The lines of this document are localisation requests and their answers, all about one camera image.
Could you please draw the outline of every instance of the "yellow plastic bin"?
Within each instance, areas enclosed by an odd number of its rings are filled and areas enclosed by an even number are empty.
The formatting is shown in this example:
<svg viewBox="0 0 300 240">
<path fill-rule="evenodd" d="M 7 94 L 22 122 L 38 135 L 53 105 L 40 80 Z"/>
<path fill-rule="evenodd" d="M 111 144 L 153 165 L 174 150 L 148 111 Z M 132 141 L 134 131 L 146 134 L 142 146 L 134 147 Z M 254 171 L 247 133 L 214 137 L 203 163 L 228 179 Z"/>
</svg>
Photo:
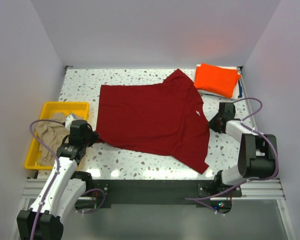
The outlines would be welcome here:
<svg viewBox="0 0 300 240">
<path fill-rule="evenodd" d="M 66 116 L 75 114 L 83 117 L 84 120 L 87 120 L 89 116 L 89 103 L 48 101 L 43 105 L 39 119 L 50 119 L 54 113 L 64 113 Z M 40 143 L 33 137 L 30 149 L 26 155 L 24 167 L 32 170 L 51 170 L 52 166 L 41 166 L 38 164 L 38 159 L 41 157 L 39 147 Z"/>
</svg>

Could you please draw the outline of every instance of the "dark red cloth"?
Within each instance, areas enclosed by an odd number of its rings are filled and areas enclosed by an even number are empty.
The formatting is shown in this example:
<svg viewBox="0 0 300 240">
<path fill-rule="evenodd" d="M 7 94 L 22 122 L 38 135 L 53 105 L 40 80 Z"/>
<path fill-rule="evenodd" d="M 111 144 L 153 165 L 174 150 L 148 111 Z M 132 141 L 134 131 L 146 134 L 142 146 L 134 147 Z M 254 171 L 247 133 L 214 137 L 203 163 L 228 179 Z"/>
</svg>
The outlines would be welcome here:
<svg viewBox="0 0 300 240">
<path fill-rule="evenodd" d="M 102 85 L 96 132 L 118 148 L 173 156 L 200 174 L 208 168 L 203 101 L 179 69 L 159 84 Z"/>
</svg>

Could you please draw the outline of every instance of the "gray wall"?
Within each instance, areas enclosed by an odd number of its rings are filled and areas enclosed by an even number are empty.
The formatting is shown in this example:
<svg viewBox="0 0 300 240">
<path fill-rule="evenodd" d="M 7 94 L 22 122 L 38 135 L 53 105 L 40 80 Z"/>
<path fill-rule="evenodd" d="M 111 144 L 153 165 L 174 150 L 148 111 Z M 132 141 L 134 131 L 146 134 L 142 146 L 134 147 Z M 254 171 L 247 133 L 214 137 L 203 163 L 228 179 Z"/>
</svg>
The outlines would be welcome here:
<svg viewBox="0 0 300 240">
<path fill-rule="evenodd" d="M 26 181 L 24 161 L 43 103 L 63 68 L 29 0 L 0 0 L 0 240 L 9 237 Z"/>
<path fill-rule="evenodd" d="M 282 0 L 243 68 L 249 96 L 264 103 L 256 115 L 278 140 L 280 178 L 300 239 L 300 0 Z"/>
<path fill-rule="evenodd" d="M 280 0 L 31 0 L 65 65 L 243 66 Z"/>
<path fill-rule="evenodd" d="M 185 205 L 113 205 L 73 212 L 67 240 L 286 240 L 276 201 L 235 201 L 225 217 Z"/>
</svg>

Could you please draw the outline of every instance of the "folded orange garment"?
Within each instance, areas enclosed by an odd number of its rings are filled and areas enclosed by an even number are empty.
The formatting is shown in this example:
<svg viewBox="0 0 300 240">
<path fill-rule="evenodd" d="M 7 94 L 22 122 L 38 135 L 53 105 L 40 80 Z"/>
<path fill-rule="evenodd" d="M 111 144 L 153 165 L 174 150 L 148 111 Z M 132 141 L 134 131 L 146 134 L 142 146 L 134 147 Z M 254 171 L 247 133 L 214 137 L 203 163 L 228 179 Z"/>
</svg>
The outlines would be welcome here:
<svg viewBox="0 0 300 240">
<path fill-rule="evenodd" d="M 202 63 L 201 66 L 196 67 L 194 86 L 196 89 L 230 99 L 240 77 L 236 69 L 225 69 Z"/>
</svg>

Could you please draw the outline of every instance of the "table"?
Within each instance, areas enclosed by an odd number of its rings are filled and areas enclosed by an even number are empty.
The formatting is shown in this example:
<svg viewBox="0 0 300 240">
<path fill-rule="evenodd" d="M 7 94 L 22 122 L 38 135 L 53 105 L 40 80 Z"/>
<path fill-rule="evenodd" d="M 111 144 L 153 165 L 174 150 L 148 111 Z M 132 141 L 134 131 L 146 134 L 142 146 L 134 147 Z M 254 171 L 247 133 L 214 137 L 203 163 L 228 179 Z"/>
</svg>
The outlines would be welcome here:
<svg viewBox="0 0 300 240">
<path fill-rule="evenodd" d="M 162 83 L 175 69 L 68 69 L 59 96 L 60 102 L 89 102 L 88 122 L 96 128 L 101 85 L 148 85 Z M 195 69 L 181 69 L 192 80 Z M 219 109 L 219 102 L 231 99 L 201 94 L 203 111 L 209 121 Z M 247 102 L 235 104 L 236 118 L 247 116 Z M 96 143 L 86 151 L 79 171 L 91 173 L 93 179 L 107 180 L 212 180 L 219 170 L 237 164 L 240 144 L 227 134 L 210 130 L 205 162 L 209 168 L 199 174 L 172 156 L 159 156 Z M 39 171 L 45 179 L 50 171 Z"/>
</svg>

